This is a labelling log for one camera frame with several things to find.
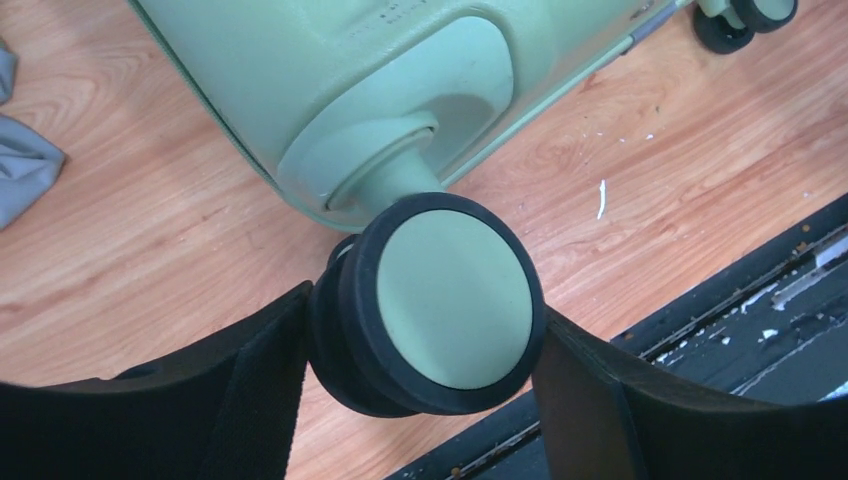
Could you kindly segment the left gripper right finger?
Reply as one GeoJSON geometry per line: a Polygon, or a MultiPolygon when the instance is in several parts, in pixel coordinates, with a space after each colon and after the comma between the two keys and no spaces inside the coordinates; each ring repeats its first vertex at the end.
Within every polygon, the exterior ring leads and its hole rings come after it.
{"type": "Polygon", "coordinates": [[[843,479],[847,402],[784,406],[663,371],[546,312],[533,375],[554,479],[843,479]]]}

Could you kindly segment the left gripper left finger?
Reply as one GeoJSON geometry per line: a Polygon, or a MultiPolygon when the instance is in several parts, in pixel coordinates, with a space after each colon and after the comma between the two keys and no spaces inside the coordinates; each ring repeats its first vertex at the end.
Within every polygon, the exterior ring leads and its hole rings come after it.
{"type": "Polygon", "coordinates": [[[1,386],[5,479],[281,479],[306,370],[304,282],[111,379],[1,386]]]}

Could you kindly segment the green suitcase blue lining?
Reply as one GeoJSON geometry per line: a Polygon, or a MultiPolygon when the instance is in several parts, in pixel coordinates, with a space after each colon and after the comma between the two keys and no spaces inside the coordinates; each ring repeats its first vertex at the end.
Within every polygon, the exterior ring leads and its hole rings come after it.
{"type": "Polygon", "coordinates": [[[136,1],[254,170],[360,232],[467,175],[678,1],[136,1]]]}

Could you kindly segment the green suitcase wheel front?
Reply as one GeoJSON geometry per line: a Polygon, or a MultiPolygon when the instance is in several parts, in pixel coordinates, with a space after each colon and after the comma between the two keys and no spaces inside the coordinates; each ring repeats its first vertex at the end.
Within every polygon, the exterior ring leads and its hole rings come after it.
{"type": "Polygon", "coordinates": [[[749,45],[757,34],[785,27],[798,9],[798,0],[697,1],[693,31],[707,50],[729,55],[749,45]]]}

